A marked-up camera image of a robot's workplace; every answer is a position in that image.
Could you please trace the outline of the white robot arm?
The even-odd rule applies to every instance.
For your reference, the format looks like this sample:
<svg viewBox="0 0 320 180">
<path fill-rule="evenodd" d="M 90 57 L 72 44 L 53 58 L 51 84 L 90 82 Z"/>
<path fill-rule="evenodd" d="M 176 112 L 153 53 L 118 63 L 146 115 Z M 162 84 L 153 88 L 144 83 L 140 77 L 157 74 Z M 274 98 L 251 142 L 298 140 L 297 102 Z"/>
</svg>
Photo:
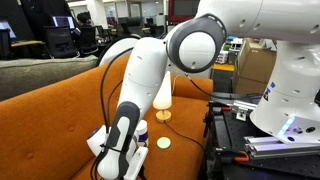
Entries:
<svg viewBox="0 0 320 180">
<path fill-rule="evenodd" d="M 276 64 L 251 122 L 285 144 L 319 142 L 320 0 L 200 0 L 191 20 L 165 38 L 139 39 L 126 66 L 115 119 L 97 164 L 100 176 L 123 177 L 134 131 L 171 65 L 198 73 L 216 61 L 228 36 L 272 39 Z"/>
</svg>

